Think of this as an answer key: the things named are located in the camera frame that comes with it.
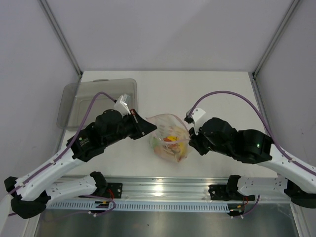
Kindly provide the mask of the clear pink zip top bag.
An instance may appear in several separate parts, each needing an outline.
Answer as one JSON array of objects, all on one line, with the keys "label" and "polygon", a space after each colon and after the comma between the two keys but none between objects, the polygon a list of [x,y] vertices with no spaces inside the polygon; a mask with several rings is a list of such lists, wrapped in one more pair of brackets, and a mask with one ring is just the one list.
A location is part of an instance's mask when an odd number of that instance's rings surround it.
[{"label": "clear pink zip top bag", "polygon": [[149,143],[158,157],[179,163],[188,156],[191,151],[189,132],[180,118],[173,114],[160,114],[146,120],[157,127],[151,133]]}]

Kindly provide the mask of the yellow lemon toy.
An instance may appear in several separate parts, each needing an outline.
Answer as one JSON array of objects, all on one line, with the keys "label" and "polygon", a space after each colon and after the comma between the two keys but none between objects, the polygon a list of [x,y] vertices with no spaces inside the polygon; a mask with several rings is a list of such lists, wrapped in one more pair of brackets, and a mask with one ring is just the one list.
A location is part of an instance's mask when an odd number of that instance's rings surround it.
[{"label": "yellow lemon toy", "polygon": [[178,138],[175,136],[167,136],[164,139],[164,142],[166,142],[167,144],[176,144],[179,142]]}]

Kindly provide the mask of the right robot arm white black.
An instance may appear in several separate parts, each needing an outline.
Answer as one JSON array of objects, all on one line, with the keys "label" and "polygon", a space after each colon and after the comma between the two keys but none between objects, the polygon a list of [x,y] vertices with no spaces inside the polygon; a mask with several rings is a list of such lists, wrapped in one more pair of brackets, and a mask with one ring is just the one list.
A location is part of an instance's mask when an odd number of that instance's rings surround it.
[{"label": "right robot arm white black", "polygon": [[290,201],[304,208],[316,207],[316,171],[308,171],[297,158],[286,158],[275,142],[261,131],[232,128],[220,118],[211,118],[199,125],[193,118],[185,118],[194,126],[189,130],[189,145],[201,156],[209,151],[223,154],[244,164],[259,165],[276,172],[277,178],[251,178],[231,175],[224,194],[210,187],[211,199],[240,200],[256,196],[288,196]]}]

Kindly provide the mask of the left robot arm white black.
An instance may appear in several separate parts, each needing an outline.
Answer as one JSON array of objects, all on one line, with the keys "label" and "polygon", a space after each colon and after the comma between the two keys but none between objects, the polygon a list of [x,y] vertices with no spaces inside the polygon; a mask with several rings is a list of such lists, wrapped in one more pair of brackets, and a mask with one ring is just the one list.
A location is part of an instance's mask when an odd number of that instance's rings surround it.
[{"label": "left robot arm white black", "polygon": [[56,181],[104,153],[110,145],[127,137],[140,139],[156,129],[156,125],[140,117],[134,109],[126,115],[117,110],[106,110],[40,167],[23,177],[5,179],[5,188],[11,196],[11,210],[19,217],[29,219],[60,200],[80,196],[106,197],[108,183],[99,171],[69,182],[57,184]]}]

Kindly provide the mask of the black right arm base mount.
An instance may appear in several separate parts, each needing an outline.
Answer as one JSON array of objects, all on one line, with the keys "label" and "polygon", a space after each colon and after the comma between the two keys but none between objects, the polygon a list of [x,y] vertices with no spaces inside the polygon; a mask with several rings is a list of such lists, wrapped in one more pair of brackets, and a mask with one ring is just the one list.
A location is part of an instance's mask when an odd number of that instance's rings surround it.
[{"label": "black right arm base mount", "polygon": [[237,187],[229,186],[229,185],[209,185],[210,199],[211,200],[220,200],[220,201],[254,201],[255,195],[245,196],[240,194],[237,191]]}]

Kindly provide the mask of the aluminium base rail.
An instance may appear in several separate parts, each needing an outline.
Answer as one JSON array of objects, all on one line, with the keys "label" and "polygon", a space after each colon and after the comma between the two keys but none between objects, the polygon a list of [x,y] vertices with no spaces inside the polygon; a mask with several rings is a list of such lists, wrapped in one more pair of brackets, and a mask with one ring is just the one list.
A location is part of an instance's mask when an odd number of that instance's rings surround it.
[{"label": "aluminium base rail", "polygon": [[116,177],[109,183],[122,183],[120,200],[165,202],[211,202],[210,185],[224,185],[227,178]]}]

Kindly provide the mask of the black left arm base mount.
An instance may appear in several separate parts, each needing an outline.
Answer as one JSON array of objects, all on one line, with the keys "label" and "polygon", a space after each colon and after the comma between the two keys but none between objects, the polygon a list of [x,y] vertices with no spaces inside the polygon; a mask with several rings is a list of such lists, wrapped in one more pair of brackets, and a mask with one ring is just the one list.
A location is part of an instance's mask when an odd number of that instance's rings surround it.
[{"label": "black left arm base mount", "polygon": [[122,191],[123,183],[108,183],[106,190],[101,196],[110,199],[121,199]]}]

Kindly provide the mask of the left aluminium frame post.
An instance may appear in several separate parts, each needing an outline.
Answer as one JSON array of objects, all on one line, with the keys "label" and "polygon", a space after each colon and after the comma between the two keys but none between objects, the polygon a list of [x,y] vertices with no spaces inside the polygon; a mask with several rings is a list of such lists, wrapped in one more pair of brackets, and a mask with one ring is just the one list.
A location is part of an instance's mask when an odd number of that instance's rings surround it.
[{"label": "left aluminium frame post", "polygon": [[43,13],[45,14],[49,24],[51,25],[51,28],[53,30],[53,32],[55,33],[58,41],[61,44],[62,49],[64,50],[66,56],[68,57],[70,63],[72,64],[77,76],[79,78],[82,77],[82,70],[79,66],[79,63],[77,61],[77,59],[75,58],[75,55],[60,27],[60,24],[58,23],[57,18],[55,17],[49,3],[47,0],[38,0],[38,3],[43,11]]}]

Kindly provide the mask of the aluminium frame post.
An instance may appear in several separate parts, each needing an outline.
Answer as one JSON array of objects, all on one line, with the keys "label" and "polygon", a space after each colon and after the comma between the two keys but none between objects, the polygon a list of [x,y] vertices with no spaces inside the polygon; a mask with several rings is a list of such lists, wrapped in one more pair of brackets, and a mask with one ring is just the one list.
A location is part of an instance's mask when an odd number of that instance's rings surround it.
[{"label": "aluminium frame post", "polygon": [[292,18],[294,17],[295,13],[297,12],[298,8],[300,7],[302,0],[292,0],[289,7],[287,8],[284,16],[282,17],[280,23],[278,24],[274,34],[272,35],[271,40],[269,41],[268,46],[266,47],[264,53],[262,54],[259,62],[257,63],[252,77],[257,79],[259,73],[263,69],[264,65],[267,63],[269,57],[272,55],[275,47],[277,46],[278,42],[280,41],[281,37],[285,33],[287,27],[289,26]]},{"label": "aluminium frame post", "polygon": [[51,25],[51,28],[53,30],[53,32],[55,33],[58,41],[61,44],[62,49],[64,50],[66,56],[68,57],[70,63],[72,64],[77,76],[79,78],[82,77],[82,70],[79,66],[79,63],[77,61],[77,59],[75,58],[75,55],[60,27],[60,24],[58,23],[57,18],[55,17],[49,3],[47,0],[38,0],[38,3],[43,11],[43,13],[45,14],[49,24]]}]

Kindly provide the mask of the right aluminium frame post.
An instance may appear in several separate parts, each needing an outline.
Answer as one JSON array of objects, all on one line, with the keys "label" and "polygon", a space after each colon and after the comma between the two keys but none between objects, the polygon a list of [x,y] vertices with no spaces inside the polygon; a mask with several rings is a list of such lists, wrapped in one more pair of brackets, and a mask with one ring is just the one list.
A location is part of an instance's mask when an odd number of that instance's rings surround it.
[{"label": "right aluminium frame post", "polygon": [[287,27],[289,26],[292,18],[294,17],[295,13],[297,12],[298,8],[300,7],[302,0],[292,0],[289,7],[287,8],[284,16],[282,17],[280,23],[278,24],[274,34],[272,35],[271,40],[269,41],[268,46],[266,47],[264,53],[262,54],[259,62],[257,63],[252,77],[257,79],[259,73],[263,69],[264,65],[267,63],[269,57],[272,55],[275,47],[277,46],[278,42],[280,41],[281,37],[285,33]]}]

